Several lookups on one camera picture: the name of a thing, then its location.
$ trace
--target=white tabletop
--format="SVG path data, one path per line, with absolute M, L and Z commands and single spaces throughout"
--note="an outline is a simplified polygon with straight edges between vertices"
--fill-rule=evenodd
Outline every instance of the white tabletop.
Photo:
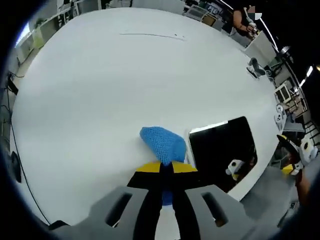
M 229 194 L 241 200 L 278 144 L 274 87 L 247 73 L 234 41 L 193 19 L 116 8 L 78 16 L 40 50 L 12 123 L 31 190 L 52 223 L 73 225 L 156 157 L 143 126 L 186 129 L 246 116 L 258 162 Z M 11 150 L 15 150 L 11 136 Z M 19 188 L 37 211 L 25 182 Z

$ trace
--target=person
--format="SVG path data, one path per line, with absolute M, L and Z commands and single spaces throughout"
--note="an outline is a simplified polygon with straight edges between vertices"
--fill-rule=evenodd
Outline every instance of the person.
M 297 162 L 295 160 L 295 157 L 291 153 L 289 153 L 287 164 L 294 164 L 295 162 Z M 299 173 L 295 176 L 295 187 L 298 193 L 299 203 L 302 206 L 305 206 L 308 203 L 308 193 L 310 190 L 310 185 L 311 184 L 309 180 L 306 178 L 304 170 L 301 169 Z
M 254 13 L 255 6 L 239 7 L 233 11 L 233 26 L 236 31 L 244 37 L 253 40 L 255 28 L 250 24 L 253 20 L 248 17 L 248 13 Z

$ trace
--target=black cable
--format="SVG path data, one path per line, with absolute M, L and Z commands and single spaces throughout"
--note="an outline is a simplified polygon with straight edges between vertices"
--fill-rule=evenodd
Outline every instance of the black cable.
M 8 98 L 8 110 L 9 112 L 10 111 L 10 103 L 9 103 L 9 90 L 6 89 L 6 94 L 7 94 L 7 98 Z M 11 117 L 10 117 L 10 126 L 11 126 L 11 129 L 12 129 L 12 135 L 13 135 L 13 140 L 14 140 L 14 144 L 15 144 L 15 149 L 16 149 L 16 154 L 18 155 L 18 160 L 19 160 L 19 163 L 20 163 L 20 166 L 21 166 L 21 170 L 22 170 L 22 173 L 23 173 L 23 176 L 24 176 L 24 179 L 25 179 L 25 183 L 29 189 L 29 192 L 37 206 L 37 208 L 39 209 L 40 213 L 42 214 L 43 218 L 47 221 L 47 223 L 50 225 L 50 222 L 48 221 L 48 219 L 46 218 L 46 216 L 44 215 L 44 213 L 42 212 L 41 208 L 39 207 L 31 189 L 30 189 L 30 186 L 29 186 L 29 183 L 28 183 L 28 180 L 27 180 L 27 176 L 26 176 L 26 173 L 25 173 L 25 170 L 24 168 L 22 167 L 22 163 L 21 163 L 21 160 L 20 160 L 20 155 L 19 155 L 19 151 L 18 151 L 18 146 L 17 146 L 17 142 L 16 142 L 16 136 L 15 136 L 15 131 L 14 131 L 14 126 L 12 125 L 12 121 L 11 121 Z
M 11 111 L 9 110 L 9 108 L 8 108 L 6 105 L 1 105 L 1 107 L 5 107 L 5 109 L 8 110 L 8 112 L 9 112 L 9 118 L 11 118 Z
M 18 76 L 18 75 L 16 75 L 15 73 L 13 73 L 12 71 L 8 71 L 9 73 L 11 73 L 12 75 L 14 75 L 15 77 L 17 77 L 17 78 L 24 78 L 25 76 Z
M 14 91 L 12 91 L 9 87 L 6 87 L 4 90 L 9 90 L 10 92 L 14 93 Z

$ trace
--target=black screen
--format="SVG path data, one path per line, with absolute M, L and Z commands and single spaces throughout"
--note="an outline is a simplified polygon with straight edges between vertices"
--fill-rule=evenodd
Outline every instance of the black screen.
M 254 139 L 247 119 L 242 116 L 226 124 L 189 134 L 195 165 L 208 185 L 231 190 L 257 162 Z M 226 169 L 232 160 L 245 162 L 235 181 Z
M 280 103 L 283 103 L 285 101 L 280 91 L 276 91 L 275 94 L 277 95 Z
M 281 88 L 281 92 L 282 92 L 285 99 L 289 98 L 289 94 L 288 94 L 287 89 L 285 87 Z

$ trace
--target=blue knitted cloth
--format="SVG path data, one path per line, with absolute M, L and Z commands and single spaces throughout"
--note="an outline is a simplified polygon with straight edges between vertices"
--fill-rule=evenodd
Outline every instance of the blue knitted cloth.
M 140 137 L 165 166 L 171 161 L 183 163 L 186 155 L 185 140 L 160 126 L 143 127 Z

